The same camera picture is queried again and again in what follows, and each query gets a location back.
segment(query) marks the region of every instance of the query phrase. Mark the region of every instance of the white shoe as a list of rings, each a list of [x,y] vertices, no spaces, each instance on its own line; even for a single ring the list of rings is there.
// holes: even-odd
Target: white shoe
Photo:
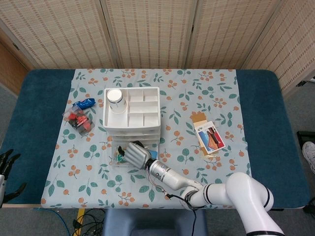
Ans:
[[[303,144],[302,153],[305,159],[308,161],[311,170],[315,174],[315,144],[312,142],[306,142]]]

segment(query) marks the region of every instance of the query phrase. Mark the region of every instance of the cable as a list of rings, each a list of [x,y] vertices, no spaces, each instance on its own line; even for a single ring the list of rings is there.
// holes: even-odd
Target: cable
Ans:
[[[168,193],[166,192],[166,190],[165,190],[162,186],[157,185],[157,184],[154,183],[154,181],[151,179],[149,167],[147,167],[146,170],[147,170],[149,182],[150,182],[152,185],[154,185],[155,187],[159,188],[165,195],[168,194]]]
[[[63,220],[63,218],[57,213],[55,212],[54,210],[50,210],[50,209],[43,209],[43,208],[33,208],[34,210],[42,210],[42,211],[50,211],[50,212],[53,212],[54,214],[56,214],[63,222],[63,225],[64,227],[67,229],[67,232],[68,232],[68,235],[70,236],[70,231],[67,227],[67,224],[65,223],[65,221]]]
[[[200,207],[193,207],[190,203],[189,203],[189,195],[186,195],[185,196],[185,199],[181,198],[180,196],[177,196],[177,195],[174,195],[174,194],[168,194],[166,192],[166,190],[160,186],[160,185],[157,185],[154,183],[154,181],[151,179],[151,176],[150,176],[150,170],[149,170],[149,167],[146,167],[146,170],[147,170],[147,174],[148,174],[148,179],[149,179],[149,182],[154,185],[155,187],[159,188],[169,199],[175,197],[175,198],[178,198],[180,200],[182,200],[183,202],[185,202],[187,204],[187,206],[189,207],[189,209],[192,210],[195,218],[193,220],[193,224],[192,224],[192,232],[191,232],[191,236],[193,236],[193,233],[194,233],[194,230],[195,230],[195,223],[196,223],[196,220],[197,220],[197,215],[196,215],[196,210],[200,209],[200,208],[204,208],[204,206],[200,206]]]
[[[88,232],[89,232],[93,227],[95,227],[95,230],[93,231],[93,235],[97,235],[97,236],[100,235],[100,234],[102,233],[102,231],[103,231],[103,226],[98,229],[98,228],[97,228],[97,225],[98,225],[98,224],[102,224],[102,223],[98,222],[95,226],[89,227],[88,230],[87,230],[85,233],[82,234],[82,236],[89,236],[90,234],[88,234]]]
[[[90,227],[88,230],[86,230],[83,234],[87,234],[88,231],[89,231],[91,228],[95,227],[97,224],[101,224],[101,222],[97,222],[96,224],[95,224],[95,222],[90,222],[90,223],[81,225],[79,228],[76,228],[76,229],[75,229],[75,232],[72,233],[72,236],[79,236],[79,234],[77,233],[78,229],[82,229],[82,228],[84,228],[85,226],[91,225],[91,224],[94,224],[94,225],[93,225],[92,227]]]
[[[174,194],[167,194],[167,197],[168,197],[169,199],[175,197],[175,198],[178,198],[178,199],[184,201],[184,202],[188,205],[188,207],[192,210],[192,212],[193,212],[193,214],[194,214],[194,216],[195,216],[195,219],[193,220],[192,232],[191,232],[191,236],[193,236],[193,232],[195,231],[195,223],[196,223],[196,220],[197,220],[196,210],[198,210],[198,208],[197,208],[197,207],[192,207],[191,204],[190,204],[187,200],[185,200],[185,199],[183,199],[183,198],[181,198],[181,197],[179,197],[179,196],[177,196],[177,195],[174,195]]]

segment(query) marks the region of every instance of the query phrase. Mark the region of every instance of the white cup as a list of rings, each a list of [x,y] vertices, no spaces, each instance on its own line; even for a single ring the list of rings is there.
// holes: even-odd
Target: white cup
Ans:
[[[107,99],[113,113],[121,114],[127,109],[127,103],[120,89],[114,88],[108,91]]]

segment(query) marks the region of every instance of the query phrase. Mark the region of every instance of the wooden panel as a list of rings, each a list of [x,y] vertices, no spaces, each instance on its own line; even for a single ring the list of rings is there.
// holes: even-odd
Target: wooden panel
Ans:
[[[240,68],[279,0],[201,0],[187,68]]]
[[[41,68],[115,67],[93,0],[2,0],[0,18]]]
[[[274,71],[282,91],[315,70],[315,0],[286,0],[243,68]]]
[[[195,4],[195,0],[102,1],[122,67],[182,67]]]
[[[25,67],[0,43],[0,83],[15,94],[19,94],[27,72]]]
[[[0,27],[3,27],[3,22],[0,20]],[[25,52],[27,51],[21,51],[22,45],[19,44],[18,40],[12,41],[11,38],[7,35],[6,32],[4,32],[0,28],[0,43],[4,45],[4,47],[27,69],[27,70],[33,70],[36,67],[32,62],[25,56]]]

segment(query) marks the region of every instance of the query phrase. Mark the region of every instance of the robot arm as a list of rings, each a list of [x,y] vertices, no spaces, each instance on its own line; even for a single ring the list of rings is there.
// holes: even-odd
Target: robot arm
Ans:
[[[186,187],[181,197],[188,199],[190,206],[207,204],[234,206],[244,224],[247,236],[284,236],[280,227],[267,214],[273,205],[273,195],[264,185],[244,173],[232,174],[224,184],[207,184],[187,179],[158,160],[152,160],[150,153],[137,144],[129,143],[124,159],[139,169],[146,169],[150,176],[178,190]]]
[[[24,190],[26,183],[22,183],[18,190],[13,193],[5,194],[6,181],[9,177],[13,163],[20,157],[20,154],[12,156],[7,162],[9,155],[13,152],[13,149],[0,154],[0,208],[3,203],[10,201],[13,198],[16,198]]]

